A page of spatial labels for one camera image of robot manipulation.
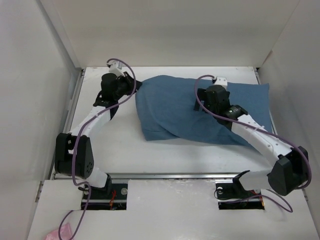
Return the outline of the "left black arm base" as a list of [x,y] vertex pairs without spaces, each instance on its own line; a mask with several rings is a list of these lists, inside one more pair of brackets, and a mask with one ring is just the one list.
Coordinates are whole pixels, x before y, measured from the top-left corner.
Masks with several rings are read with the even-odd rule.
[[81,210],[85,209],[87,200],[89,200],[88,210],[122,211],[127,209],[128,183],[113,183],[110,192],[92,187],[90,198],[88,198],[89,187],[86,184],[79,186],[78,190],[82,192]]

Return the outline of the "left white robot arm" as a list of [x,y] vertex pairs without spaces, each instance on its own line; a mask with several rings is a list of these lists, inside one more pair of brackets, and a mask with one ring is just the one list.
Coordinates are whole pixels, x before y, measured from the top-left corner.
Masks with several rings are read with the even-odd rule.
[[91,140],[116,115],[119,100],[135,94],[142,82],[127,72],[106,73],[100,86],[87,117],[69,133],[56,137],[54,169],[59,174],[84,180],[85,185],[104,199],[112,193],[112,179],[95,166]]

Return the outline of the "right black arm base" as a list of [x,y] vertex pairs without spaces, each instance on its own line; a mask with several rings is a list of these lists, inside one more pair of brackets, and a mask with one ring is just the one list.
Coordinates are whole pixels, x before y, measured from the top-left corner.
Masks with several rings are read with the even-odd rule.
[[264,210],[261,190],[244,190],[232,182],[215,184],[214,197],[219,210]]

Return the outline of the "blue pillowcase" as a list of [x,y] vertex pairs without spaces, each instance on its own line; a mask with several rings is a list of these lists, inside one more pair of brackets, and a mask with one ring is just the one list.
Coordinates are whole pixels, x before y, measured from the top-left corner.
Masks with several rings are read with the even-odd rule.
[[[269,85],[229,83],[229,100],[243,107],[267,131],[272,131]],[[218,145],[249,146],[204,111],[195,111],[195,80],[167,75],[146,79],[135,95],[137,115],[147,141],[182,138]]]

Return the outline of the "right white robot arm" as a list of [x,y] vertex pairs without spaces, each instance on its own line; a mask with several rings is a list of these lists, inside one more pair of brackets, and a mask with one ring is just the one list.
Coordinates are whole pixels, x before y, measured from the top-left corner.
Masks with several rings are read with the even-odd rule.
[[231,190],[243,197],[251,190],[273,190],[286,196],[310,181],[308,153],[279,136],[266,131],[241,106],[232,105],[230,92],[222,85],[195,91],[194,109],[211,114],[217,122],[249,143],[269,162],[271,168],[245,170],[233,178]]

